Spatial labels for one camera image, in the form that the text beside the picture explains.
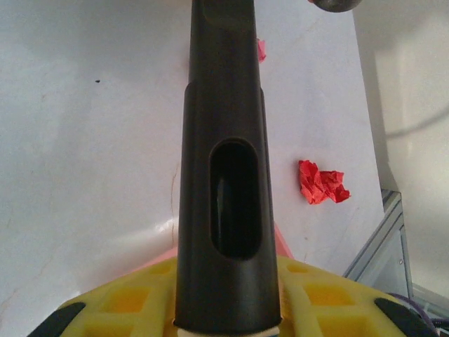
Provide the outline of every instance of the white table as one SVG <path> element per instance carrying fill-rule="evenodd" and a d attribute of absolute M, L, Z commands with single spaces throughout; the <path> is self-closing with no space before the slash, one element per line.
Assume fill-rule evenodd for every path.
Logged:
<path fill-rule="evenodd" d="M 0 336 L 176 241 L 187 0 L 1 0 Z M 274 214 L 295 257 L 342 274 L 382 219 L 351 13 L 257 0 Z M 310 206 L 297 160 L 352 198 Z"/>

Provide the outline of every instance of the white wall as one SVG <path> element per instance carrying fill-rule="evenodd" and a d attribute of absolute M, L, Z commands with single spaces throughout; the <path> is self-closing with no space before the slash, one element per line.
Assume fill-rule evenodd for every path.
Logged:
<path fill-rule="evenodd" d="M 449 297 L 449 1 L 354 11 L 383 188 L 403 194 L 412 280 Z"/>

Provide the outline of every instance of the cable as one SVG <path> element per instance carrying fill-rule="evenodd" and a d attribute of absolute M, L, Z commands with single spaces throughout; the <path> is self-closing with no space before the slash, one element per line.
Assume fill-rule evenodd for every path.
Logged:
<path fill-rule="evenodd" d="M 429 315 L 420 307 L 420 305 L 418 303 L 409 299 L 408 297 L 399 295 L 398 293 L 389 293 L 389 295 L 409 304 L 409 306 L 412 307 L 418 313 L 419 316 L 421 316 L 421 318 L 424 320 L 424 322 L 427 324 L 427 326 L 436 332 L 434 323 L 430 319 Z"/>

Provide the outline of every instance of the handle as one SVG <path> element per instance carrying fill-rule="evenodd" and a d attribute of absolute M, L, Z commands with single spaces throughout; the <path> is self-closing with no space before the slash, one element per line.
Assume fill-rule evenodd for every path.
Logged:
<path fill-rule="evenodd" d="M 253 0 L 193 0 L 175 324 L 257 333 L 280 323 Z"/>

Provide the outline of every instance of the white surface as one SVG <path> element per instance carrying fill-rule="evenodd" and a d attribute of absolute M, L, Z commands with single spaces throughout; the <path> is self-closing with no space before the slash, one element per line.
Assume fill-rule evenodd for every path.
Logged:
<path fill-rule="evenodd" d="M 343 273 L 382 219 L 350 13 L 257 0 L 275 219 Z M 172 245 L 189 1 L 1 0 L 0 336 Z M 346 173 L 309 206 L 297 160 Z"/>
<path fill-rule="evenodd" d="M 413 283 L 449 298 L 449 3 L 356 9 L 381 185 L 402 193 Z"/>

